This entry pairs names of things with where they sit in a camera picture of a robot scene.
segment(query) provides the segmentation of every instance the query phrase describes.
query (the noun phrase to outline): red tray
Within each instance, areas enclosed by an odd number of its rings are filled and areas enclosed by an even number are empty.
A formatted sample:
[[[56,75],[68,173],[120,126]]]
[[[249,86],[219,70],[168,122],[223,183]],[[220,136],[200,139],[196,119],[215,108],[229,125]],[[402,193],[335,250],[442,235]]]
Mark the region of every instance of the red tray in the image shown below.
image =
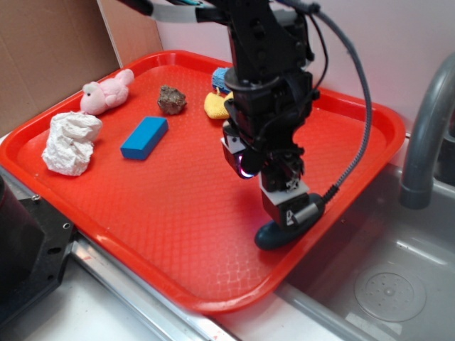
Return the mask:
[[[326,214],[300,240],[261,251],[254,237],[269,217],[258,179],[235,175],[223,156],[222,122],[203,110],[213,71],[227,66],[182,51],[128,65],[136,75],[129,99],[99,116],[104,126],[89,168],[79,177],[49,171],[41,153],[50,119],[78,111],[81,92],[17,128],[0,147],[0,163],[82,233],[171,300],[202,313],[235,310],[273,291],[405,137],[398,115],[375,105],[367,153]],[[169,131],[145,161],[123,158],[120,146],[138,123],[164,115],[156,103],[163,84],[186,94],[185,112],[167,117]],[[358,99],[327,90],[314,106],[296,141],[306,150],[305,182],[324,194],[358,150],[365,108]]]

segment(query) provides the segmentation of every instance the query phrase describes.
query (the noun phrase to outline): white crumpled cloth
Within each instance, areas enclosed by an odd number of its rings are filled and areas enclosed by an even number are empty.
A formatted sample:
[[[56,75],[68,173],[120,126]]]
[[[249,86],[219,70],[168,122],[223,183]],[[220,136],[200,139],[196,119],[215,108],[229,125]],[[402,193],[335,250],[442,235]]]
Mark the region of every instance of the white crumpled cloth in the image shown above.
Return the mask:
[[[65,112],[50,121],[50,133],[42,158],[47,167],[64,175],[81,175],[93,154],[93,141],[102,122],[82,112]]]

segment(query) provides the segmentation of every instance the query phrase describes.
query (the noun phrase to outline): yellow plush toy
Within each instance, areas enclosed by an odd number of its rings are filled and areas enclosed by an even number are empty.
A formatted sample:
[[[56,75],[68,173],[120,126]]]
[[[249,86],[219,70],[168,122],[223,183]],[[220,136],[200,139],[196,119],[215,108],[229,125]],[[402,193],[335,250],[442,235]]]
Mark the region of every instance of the yellow plush toy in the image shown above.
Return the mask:
[[[211,92],[205,98],[204,110],[211,119],[228,119],[229,113],[225,108],[225,102],[234,98],[234,94],[230,92],[226,97],[223,97],[220,90],[218,88],[216,90],[216,94]]]

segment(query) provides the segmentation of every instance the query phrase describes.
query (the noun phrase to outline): stainless steel sink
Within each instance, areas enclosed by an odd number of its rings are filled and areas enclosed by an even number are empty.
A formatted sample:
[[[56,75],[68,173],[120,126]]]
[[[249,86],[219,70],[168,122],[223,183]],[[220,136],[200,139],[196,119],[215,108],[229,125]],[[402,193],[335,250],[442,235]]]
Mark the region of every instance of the stainless steel sink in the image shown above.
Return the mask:
[[[376,340],[455,340],[455,188],[410,210],[399,179],[388,166],[287,281]]]

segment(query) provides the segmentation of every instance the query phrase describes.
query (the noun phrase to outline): pink plush bunny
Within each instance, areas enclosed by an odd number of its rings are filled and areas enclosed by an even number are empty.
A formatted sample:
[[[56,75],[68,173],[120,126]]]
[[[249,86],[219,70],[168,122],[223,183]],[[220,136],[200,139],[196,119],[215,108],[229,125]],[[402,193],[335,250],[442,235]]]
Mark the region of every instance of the pink plush bunny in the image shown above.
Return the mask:
[[[133,72],[126,69],[117,73],[114,78],[84,85],[80,110],[86,114],[99,115],[107,109],[123,104],[128,97],[127,86],[133,80]]]

